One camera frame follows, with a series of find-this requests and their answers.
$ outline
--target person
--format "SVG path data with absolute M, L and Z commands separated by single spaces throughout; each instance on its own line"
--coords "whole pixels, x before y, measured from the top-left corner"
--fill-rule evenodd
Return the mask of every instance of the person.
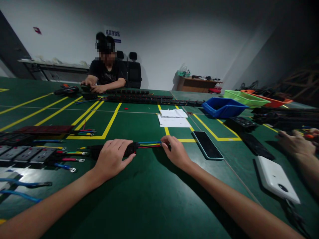
M 311 134 L 319 134 L 319 130 L 312 128 Z M 278 143 L 290 153 L 297 161 L 300 171 L 309 187 L 319 196 L 319 160 L 316 157 L 316 142 L 306 140 L 298 131 L 293 131 L 293 136 L 284 131 L 279 131 L 276 136 Z
M 177 138 L 167 135 L 161 141 L 170 161 L 204 187 L 249 237 L 258 239 L 303 238 L 259 204 L 194 163 Z M 81 198 L 125 169 L 135 157 L 135 154 L 131 154 L 122 161 L 125 149 L 132 142 L 132 140 L 124 139 L 107 141 L 93 169 L 70 185 L 2 224 L 0 226 L 1 238 L 41 237 Z
M 96 41 L 99 59 L 92 61 L 89 74 L 81 84 L 90 86 L 93 93 L 124 87 L 127 80 L 126 66 L 116 58 L 114 39 L 99 32 Z

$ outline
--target blue plastic bin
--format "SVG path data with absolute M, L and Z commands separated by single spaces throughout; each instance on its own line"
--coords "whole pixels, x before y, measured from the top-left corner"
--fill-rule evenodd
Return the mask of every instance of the blue plastic bin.
M 210 98 L 202 104 L 202 107 L 215 118 L 229 118 L 240 115 L 248 106 L 233 99 Z

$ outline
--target black smartphone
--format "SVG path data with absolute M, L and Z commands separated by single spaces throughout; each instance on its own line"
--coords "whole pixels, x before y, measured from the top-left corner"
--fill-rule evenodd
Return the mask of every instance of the black smartphone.
M 204 156 L 208 160 L 223 160 L 224 157 L 220 151 L 216 148 L 212 140 L 208 137 L 206 132 L 203 131 L 193 131 L 193 136 L 195 137 L 199 148 L 202 150 Z

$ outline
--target orange plastic tray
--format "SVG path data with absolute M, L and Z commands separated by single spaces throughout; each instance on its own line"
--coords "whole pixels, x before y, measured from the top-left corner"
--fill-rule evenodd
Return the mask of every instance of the orange plastic tray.
M 267 103 L 267 104 L 264 105 L 266 107 L 274 107 L 275 108 L 275 107 L 280 107 L 280 106 L 282 106 L 284 104 L 288 104 L 288 103 L 293 102 L 293 100 L 290 100 L 290 99 L 285 99 L 284 101 L 278 101 L 278 100 L 274 100 L 274 99 L 267 98 L 267 97 L 264 97 L 264 96 L 255 95 L 255 94 L 253 94 L 255 92 L 254 90 L 242 90 L 241 92 L 245 92 L 247 94 L 250 94 L 250 95 L 253 95 L 253 96 L 257 96 L 259 98 L 271 101 L 270 103 Z

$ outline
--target black t-shirt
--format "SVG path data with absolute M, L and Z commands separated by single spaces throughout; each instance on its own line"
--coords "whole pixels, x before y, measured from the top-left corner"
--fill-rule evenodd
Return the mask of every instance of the black t-shirt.
M 115 60 L 111 71 L 108 71 L 101 60 L 93 60 L 90 66 L 89 75 L 96 76 L 100 85 L 117 81 L 119 78 L 126 80 L 126 66 L 123 62 Z

